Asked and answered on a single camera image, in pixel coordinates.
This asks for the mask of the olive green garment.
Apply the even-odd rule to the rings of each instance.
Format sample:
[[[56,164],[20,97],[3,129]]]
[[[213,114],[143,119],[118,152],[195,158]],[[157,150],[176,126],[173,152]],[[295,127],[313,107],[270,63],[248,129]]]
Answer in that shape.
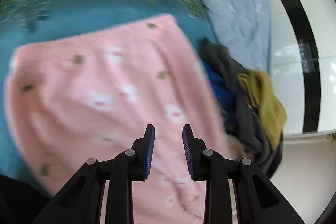
[[[264,71],[248,70],[246,73],[238,73],[237,79],[247,93],[250,105],[258,111],[271,149],[277,149],[287,115],[284,106],[273,92],[270,77]]]

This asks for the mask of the grey-blue floral bedsheet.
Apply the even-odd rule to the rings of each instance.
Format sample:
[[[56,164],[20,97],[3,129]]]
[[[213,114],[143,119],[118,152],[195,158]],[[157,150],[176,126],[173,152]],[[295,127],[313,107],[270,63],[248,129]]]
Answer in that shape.
[[[218,42],[246,69],[270,72],[271,13],[268,0],[202,0]]]

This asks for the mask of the dark grey garment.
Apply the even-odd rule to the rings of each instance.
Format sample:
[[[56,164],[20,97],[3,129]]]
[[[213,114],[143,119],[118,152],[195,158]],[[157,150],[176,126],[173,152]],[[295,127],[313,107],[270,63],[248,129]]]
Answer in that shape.
[[[239,141],[242,152],[248,154],[261,171],[271,178],[282,161],[283,135],[280,145],[272,150],[257,109],[250,105],[247,93],[238,83],[237,74],[248,70],[230,56],[227,47],[214,44],[208,38],[201,42],[199,55],[215,73],[224,78],[228,89],[236,95],[235,115],[238,125],[235,131],[226,132]]]

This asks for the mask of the blue garment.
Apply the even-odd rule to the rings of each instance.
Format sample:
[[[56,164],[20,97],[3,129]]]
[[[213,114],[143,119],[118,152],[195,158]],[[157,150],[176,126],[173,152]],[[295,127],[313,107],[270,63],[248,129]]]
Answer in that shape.
[[[225,128],[227,131],[235,131],[238,125],[235,115],[236,95],[228,89],[224,78],[215,73],[204,60],[202,63],[218,101]]]

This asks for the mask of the pink fleece floral garment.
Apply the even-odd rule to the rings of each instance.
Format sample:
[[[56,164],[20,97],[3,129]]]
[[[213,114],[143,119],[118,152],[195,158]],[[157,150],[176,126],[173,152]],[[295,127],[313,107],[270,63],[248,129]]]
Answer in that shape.
[[[135,223],[202,223],[205,183],[188,173],[184,125],[235,155],[201,60],[169,14],[18,48],[4,99],[11,136],[49,194],[86,159],[114,158],[152,124],[150,175],[133,185]]]

